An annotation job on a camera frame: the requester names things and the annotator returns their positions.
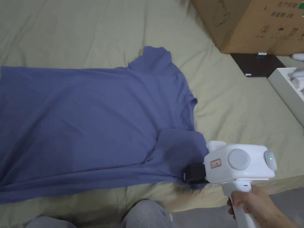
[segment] device handle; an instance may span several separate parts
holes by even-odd
[[[225,196],[231,199],[233,191],[249,192],[251,191],[251,184],[247,181],[234,181],[232,183],[221,184]],[[235,218],[238,228],[261,228],[258,221],[250,213],[245,213],[243,204],[235,207],[233,206]]]

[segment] round button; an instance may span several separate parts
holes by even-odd
[[[228,154],[228,163],[235,170],[245,170],[250,165],[250,156],[244,150],[234,149]]]

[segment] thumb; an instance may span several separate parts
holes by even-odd
[[[248,205],[248,200],[250,197],[250,192],[234,191],[231,194],[231,200],[233,206],[239,206],[241,203]]]

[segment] black attachment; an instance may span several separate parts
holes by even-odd
[[[208,184],[205,179],[206,170],[202,162],[192,163],[186,166],[183,173],[184,181],[189,185]]]

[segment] floor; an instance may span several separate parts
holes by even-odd
[[[304,228],[304,188],[272,195],[271,199],[299,228]],[[223,206],[176,212],[172,215],[176,228],[236,228],[235,220],[227,211],[228,206]]]

